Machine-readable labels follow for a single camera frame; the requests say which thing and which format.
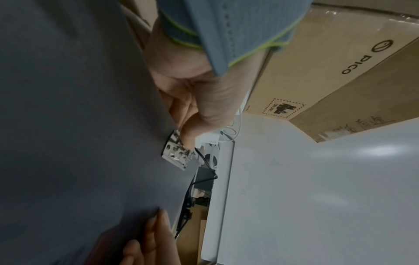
metal hinge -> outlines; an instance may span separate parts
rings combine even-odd
[[[183,147],[178,131],[174,131],[166,143],[162,158],[171,162],[181,170],[185,170],[192,159],[193,152]]]

dark gray panel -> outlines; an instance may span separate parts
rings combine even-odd
[[[0,40],[1,264],[82,264],[105,231],[90,263],[117,263],[198,166],[161,158],[175,124],[119,6],[1,0]]]

yellow-green trim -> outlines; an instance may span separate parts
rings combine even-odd
[[[169,17],[165,12],[163,12],[162,10],[159,10],[159,12],[175,27],[175,28],[177,28],[177,29],[179,29],[179,30],[181,30],[181,31],[183,31],[183,32],[185,32],[185,33],[187,33],[187,34],[189,34],[189,35],[192,35],[192,36],[195,36],[195,37],[197,37],[198,36],[198,34],[196,33],[196,32],[193,32],[192,30],[189,30],[189,29],[187,29],[187,28],[185,28],[184,26],[181,26],[181,25],[179,25],[176,21],[174,21],[171,17]]]
[[[231,63],[229,63],[228,67],[232,67],[236,63],[240,62],[241,60],[245,59],[246,57],[249,57],[250,55],[252,55],[252,54],[254,54],[254,53],[256,53],[260,50],[264,50],[264,49],[269,48],[269,47],[281,47],[281,46],[287,45],[288,44],[287,42],[275,42],[275,40],[278,39],[278,38],[283,37],[290,30],[294,29],[298,25],[298,23],[300,23],[301,20],[302,20],[302,17],[300,19],[298,19],[296,22],[294,22],[291,26],[286,28],[283,32],[279,33],[278,35],[276,35],[275,37],[270,39],[268,42],[262,44],[261,46],[257,47],[253,51],[250,51],[250,52],[246,53],[245,55],[242,55],[239,58],[232,61]]]
[[[196,44],[192,44],[192,43],[189,43],[189,42],[178,40],[178,39],[176,39],[174,37],[171,37],[171,36],[169,36],[167,34],[166,34],[166,36],[168,36],[169,39],[171,39],[176,44],[179,44],[179,45],[182,45],[182,46],[186,46],[188,48],[198,49],[198,50],[202,50],[203,49],[202,46],[199,46],[199,45],[196,45]]]

circular logo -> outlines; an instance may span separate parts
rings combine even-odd
[[[388,48],[390,48],[393,45],[394,41],[392,40],[386,40],[386,41],[382,41],[380,43],[377,43],[376,45],[374,45],[374,47],[372,47],[371,51],[372,52],[382,52],[383,50],[387,50]]]

person's arm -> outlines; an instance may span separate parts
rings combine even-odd
[[[312,0],[157,0],[164,32],[203,48],[217,75],[255,52],[287,45]]]

